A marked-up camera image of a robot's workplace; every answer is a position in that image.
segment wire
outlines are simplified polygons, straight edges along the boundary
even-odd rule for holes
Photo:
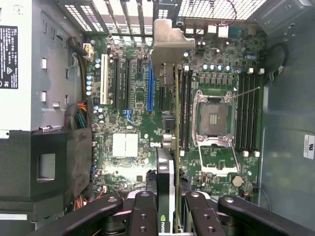
[[[231,4],[231,7],[233,8],[233,11],[234,11],[234,19],[233,19],[233,21],[231,23],[227,23],[227,24],[222,24],[222,23],[213,24],[212,22],[206,23],[199,31],[197,31],[192,36],[193,38],[195,36],[197,36],[202,30],[204,30],[204,28],[207,27],[207,26],[227,27],[227,26],[230,26],[230,25],[235,23],[236,18],[237,18],[237,11],[236,11],[235,5],[232,3],[232,0],[226,0],[226,1],[229,2]]]
[[[271,211],[271,204],[270,204],[270,201],[269,201],[269,198],[268,198],[266,192],[265,192],[263,189],[261,189],[261,188],[259,188],[259,190],[260,190],[260,191],[263,193],[263,195],[265,196],[265,198],[266,198],[266,200],[267,200],[267,203],[268,203],[269,211]]]

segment blue connector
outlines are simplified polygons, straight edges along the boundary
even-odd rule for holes
[[[133,124],[132,120],[131,120],[131,110],[124,110],[124,115],[126,115],[126,118],[127,118],[127,121],[130,123],[130,124]]]
[[[147,111],[153,111],[153,96],[154,96],[154,74],[151,60],[149,60],[149,81],[148,81],[148,104]]]

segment blue pcie slot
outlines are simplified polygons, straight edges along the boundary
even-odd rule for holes
[[[153,95],[154,95],[154,75],[151,60],[149,60],[149,82],[148,82],[148,104],[147,111],[153,111]]]

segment green circuit board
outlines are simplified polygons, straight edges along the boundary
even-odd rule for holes
[[[100,72],[99,68],[95,67],[95,60],[88,63],[87,67],[87,74],[92,75],[91,97],[97,106],[95,107],[92,124],[95,141],[95,189],[97,191],[100,186],[109,185],[120,194],[145,189],[147,171],[157,168],[156,147],[161,146],[162,135],[165,132],[162,125],[162,116],[165,113],[173,113],[175,109],[173,90],[171,88],[165,89],[162,106],[160,104],[159,79],[155,79],[153,110],[147,111],[151,41],[149,43],[141,39],[135,41],[135,39],[129,37],[127,39],[124,37],[108,39],[104,36],[94,36],[91,39],[95,41],[94,58],[100,59],[102,54],[112,54],[112,58],[115,59],[109,65],[108,105],[99,104]],[[265,46],[264,37],[258,35],[253,38],[232,38],[229,39],[229,45],[226,44],[226,41],[227,39],[218,38],[203,40],[205,45],[189,52],[187,57],[183,56],[183,61],[179,64],[179,70],[181,81],[183,75],[186,74],[187,66],[190,71],[191,88],[189,97],[191,104],[189,104],[189,112],[191,112],[192,100],[198,90],[201,90],[205,95],[225,96],[228,91],[237,94],[239,90],[248,90],[255,85],[262,85],[262,77],[256,76],[255,82],[251,84],[251,78],[243,79],[237,73],[237,70],[247,71],[250,67],[255,70],[259,68],[258,59],[248,58],[247,55],[258,56],[259,51],[264,49]],[[215,70],[210,69],[211,64],[215,65]],[[230,70],[218,71],[218,65],[223,65],[224,68],[229,65]],[[126,83],[127,73],[129,73],[129,84]],[[243,80],[248,81],[248,87],[246,87],[247,82],[244,85]],[[257,108],[255,109],[254,122],[257,125],[254,146],[259,151],[262,90],[257,90],[255,93]],[[227,113],[227,130],[234,138],[237,137],[237,129],[241,126],[238,124],[240,119],[240,114],[238,114],[240,110],[238,108],[239,101],[239,99],[235,99],[233,105],[229,106]],[[252,102],[250,96],[248,96],[248,104],[249,101]],[[191,117],[189,117],[188,123],[191,125]],[[229,173],[226,176],[203,173],[200,166],[198,147],[194,146],[191,138],[191,126],[189,133],[186,135],[188,135],[187,146],[189,148],[181,153],[181,168],[189,176],[191,188],[217,196],[224,194],[236,195],[238,188],[232,185],[231,178],[237,173]],[[135,151],[131,147],[128,147],[128,151],[126,148],[125,156],[124,154],[117,154],[121,153],[117,141],[121,137],[126,139],[122,142],[130,142],[130,146],[137,144],[136,154],[134,154]],[[201,153],[204,165],[214,165],[218,169],[235,166],[230,148],[203,147]],[[236,155],[240,166],[238,175],[244,180],[242,188],[245,191],[250,191],[252,183],[257,181],[259,157],[255,157],[253,152],[250,152],[248,157],[243,157],[240,149],[236,150]]]

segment cpu socket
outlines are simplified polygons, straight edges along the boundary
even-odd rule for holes
[[[199,149],[201,171],[217,176],[238,173],[239,164],[233,145],[234,100],[233,93],[228,91],[225,96],[204,95],[198,90],[192,107],[192,140]],[[235,167],[218,169],[203,166],[200,147],[216,145],[230,148],[236,162]]]

